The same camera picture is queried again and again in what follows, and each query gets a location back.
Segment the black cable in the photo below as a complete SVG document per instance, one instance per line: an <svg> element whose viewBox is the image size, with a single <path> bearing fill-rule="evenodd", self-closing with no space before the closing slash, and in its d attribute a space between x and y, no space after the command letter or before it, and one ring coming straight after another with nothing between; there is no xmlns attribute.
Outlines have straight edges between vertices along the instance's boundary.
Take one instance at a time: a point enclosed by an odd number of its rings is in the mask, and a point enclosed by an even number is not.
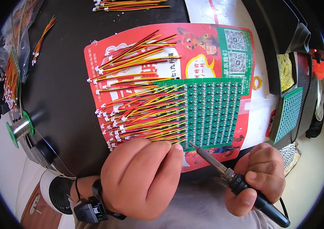
<svg viewBox="0 0 324 229"><path fill-rule="evenodd" d="M301 109L301 115L299 116L299 122L298 122L296 136L294 137L294 140L292 141L292 143L294 143L296 141L296 139L297 139L299 126L301 125L303 109L304 109L305 104L306 104L308 92L310 91L311 80L312 80L312 66L313 66L312 55L311 54L307 55L307 62L308 62L308 69L309 69L310 79L309 79L309 82L308 82L308 88L307 88L307 91L306 91L305 99L303 100L303 105L302 105L302 109Z"/></svg>
<svg viewBox="0 0 324 229"><path fill-rule="evenodd" d="M289 217L288 217L288 212L287 212L287 209L285 208L285 205L284 205L283 199L280 198L279 201L280 201L281 207L283 208L283 212L284 212L285 217L287 217L287 218L289 219Z"/></svg>
<svg viewBox="0 0 324 229"><path fill-rule="evenodd" d="M78 186L77 186L77 181L78 181L78 177L76 178L75 183L76 183L76 190L77 190L78 200L80 200L80 199L81 199L81 196L79 195Z"/></svg>

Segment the wrist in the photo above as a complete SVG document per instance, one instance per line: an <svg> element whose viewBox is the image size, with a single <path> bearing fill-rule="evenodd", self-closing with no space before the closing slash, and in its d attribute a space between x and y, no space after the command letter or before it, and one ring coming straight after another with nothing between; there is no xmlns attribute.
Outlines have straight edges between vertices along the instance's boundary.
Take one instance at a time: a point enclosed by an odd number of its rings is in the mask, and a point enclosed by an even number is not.
<svg viewBox="0 0 324 229"><path fill-rule="evenodd" d="M107 196L105 195L105 192L102 191L101 193L101 196L102 196L102 202L105 206L105 208L108 210L108 211L111 211L111 212L114 212L114 213L120 213L118 210L116 210L110 203L109 199L107 198Z"/></svg>

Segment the desk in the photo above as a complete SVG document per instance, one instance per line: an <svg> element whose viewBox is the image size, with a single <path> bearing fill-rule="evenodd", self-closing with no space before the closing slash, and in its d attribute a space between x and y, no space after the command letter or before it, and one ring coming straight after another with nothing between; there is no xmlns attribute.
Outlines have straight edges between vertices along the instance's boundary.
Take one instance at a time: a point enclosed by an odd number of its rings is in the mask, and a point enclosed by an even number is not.
<svg viewBox="0 0 324 229"><path fill-rule="evenodd" d="M109 154L97 117L90 112L94 108L94 101L89 85L85 83L84 47L90 41L101 40L137 26L189 22L183 0L168 3L172 8L129 11L123 15L118 12L92 12L94 5L90 0L70 0L67 5L59 1L43 3L29 30L31 47L40 39L52 15L57 16L57 22L44 40L36 65L29 68L29 77L23 86L22 104L36 130L49 141L74 175L84 177L99 174ZM302 69L305 73L306 62ZM308 85L305 78L299 80L299 86L304 87L303 93ZM309 127L315 93L316 89L312 87L299 135ZM36 143L41 137L35 134L30 139ZM285 145L284 138L275 146L281 148ZM70 176L58 158L54 163L60 172ZM208 168L183 173L181 180L191 180L194 174L209 177L211 175L203 170Z"/></svg>

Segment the stacked circuit boards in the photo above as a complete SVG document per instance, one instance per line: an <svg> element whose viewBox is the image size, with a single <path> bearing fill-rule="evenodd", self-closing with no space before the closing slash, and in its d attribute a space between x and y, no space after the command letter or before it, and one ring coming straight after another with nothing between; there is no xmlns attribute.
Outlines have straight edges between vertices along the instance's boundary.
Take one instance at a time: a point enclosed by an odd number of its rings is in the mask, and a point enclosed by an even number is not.
<svg viewBox="0 0 324 229"><path fill-rule="evenodd" d="M242 79L195 78L156 82L166 88L175 85L175 92L184 92L186 114L186 140L181 143L185 151L195 150L188 141L203 148L230 145L236 127Z"/></svg>
<svg viewBox="0 0 324 229"><path fill-rule="evenodd" d="M270 131L270 139L277 143L296 127L301 110L303 88L293 89L283 98L279 98L278 106Z"/></svg>

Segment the qr code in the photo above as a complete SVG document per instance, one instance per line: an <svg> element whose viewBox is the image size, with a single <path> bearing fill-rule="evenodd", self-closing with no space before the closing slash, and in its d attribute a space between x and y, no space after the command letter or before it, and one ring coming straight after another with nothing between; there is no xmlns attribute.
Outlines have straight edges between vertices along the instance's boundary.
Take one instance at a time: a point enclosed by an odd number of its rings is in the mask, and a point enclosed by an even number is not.
<svg viewBox="0 0 324 229"><path fill-rule="evenodd" d="M245 75L230 75L229 78L240 78L242 79L242 90L241 93L243 93L245 89Z"/></svg>
<svg viewBox="0 0 324 229"><path fill-rule="evenodd" d="M246 72L246 53L228 52L228 57L229 57L229 73Z"/></svg>
<svg viewBox="0 0 324 229"><path fill-rule="evenodd" d="M225 29L224 32L228 49L245 51L245 43L241 31Z"/></svg>

